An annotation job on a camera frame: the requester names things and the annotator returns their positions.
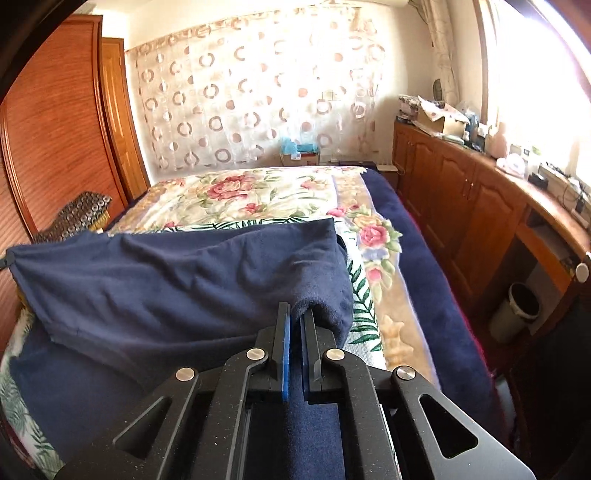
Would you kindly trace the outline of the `wooden louvered wardrobe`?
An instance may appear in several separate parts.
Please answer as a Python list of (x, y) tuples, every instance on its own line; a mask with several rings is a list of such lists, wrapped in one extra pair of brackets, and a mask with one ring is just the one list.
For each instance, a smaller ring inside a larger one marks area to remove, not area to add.
[(149, 187), (124, 41), (74, 14), (40, 44), (1, 102), (1, 247), (31, 242), (84, 191), (115, 218)]

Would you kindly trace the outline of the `open cardboard box on sideboard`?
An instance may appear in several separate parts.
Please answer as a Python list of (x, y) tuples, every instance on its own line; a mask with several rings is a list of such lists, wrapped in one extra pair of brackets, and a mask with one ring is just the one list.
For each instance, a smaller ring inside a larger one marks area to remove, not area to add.
[(434, 102), (418, 97), (419, 107), (416, 121), (428, 130), (443, 135), (462, 137), (469, 119), (459, 110), (445, 103), (443, 108)]

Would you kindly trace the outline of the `grey waste bin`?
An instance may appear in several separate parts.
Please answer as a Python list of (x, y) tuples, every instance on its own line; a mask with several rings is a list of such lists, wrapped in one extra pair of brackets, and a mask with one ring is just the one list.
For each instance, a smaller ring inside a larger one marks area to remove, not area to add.
[(510, 285), (507, 298), (494, 314), (489, 332), (498, 343), (511, 341), (527, 326), (532, 325), (541, 313), (541, 303), (533, 290), (525, 283)]

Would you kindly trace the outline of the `pink figurine on sideboard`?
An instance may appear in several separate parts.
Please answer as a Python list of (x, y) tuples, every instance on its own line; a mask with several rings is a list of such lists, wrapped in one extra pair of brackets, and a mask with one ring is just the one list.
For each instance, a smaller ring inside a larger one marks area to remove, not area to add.
[(509, 145), (506, 138), (506, 124), (500, 122), (496, 128), (490, 127), (485, 140), (485, 153), (495, 160), (508, 155)]

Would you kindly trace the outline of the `circle-patterned sheer curtain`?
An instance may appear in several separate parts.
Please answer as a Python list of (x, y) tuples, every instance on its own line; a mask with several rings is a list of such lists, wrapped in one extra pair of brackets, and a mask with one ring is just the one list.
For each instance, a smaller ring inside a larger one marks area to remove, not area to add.
[(388, 49), (377, 14), (322, 2), (190, 26), (130, 49), (157, 179), (276, 165), (284, 145), (368, 159)]

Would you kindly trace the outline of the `long wooden sideboard cabinet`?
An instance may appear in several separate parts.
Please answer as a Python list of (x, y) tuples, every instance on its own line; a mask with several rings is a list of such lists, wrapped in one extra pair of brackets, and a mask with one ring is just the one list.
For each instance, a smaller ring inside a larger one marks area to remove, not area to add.
[(589, 284), (590, 236), (550, 194), (403, 122), (392, 159), (398, 194), (469, 316), (492, 315), (535, 268), (560, 298)]

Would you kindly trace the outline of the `cardboard box with blue tissue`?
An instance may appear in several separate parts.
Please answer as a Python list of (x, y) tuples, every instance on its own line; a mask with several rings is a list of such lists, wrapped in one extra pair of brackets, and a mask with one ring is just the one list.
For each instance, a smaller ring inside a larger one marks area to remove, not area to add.
[(321, 149), (317, 143), (298, 143), (290, 138), (280, 140), (280, 162), (283, 167), (318, 166)]

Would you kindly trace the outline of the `dark circle-patterned folded cloth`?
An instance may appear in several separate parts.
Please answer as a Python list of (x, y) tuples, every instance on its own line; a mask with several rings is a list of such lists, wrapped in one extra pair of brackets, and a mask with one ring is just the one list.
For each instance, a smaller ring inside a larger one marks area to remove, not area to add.
[(52, 223), (33, 236), (33, 243), (60, 242), (83, 231), (103, 229), (110, 220), (108, 208), (112, 198), (85, 191), (66, 204)]

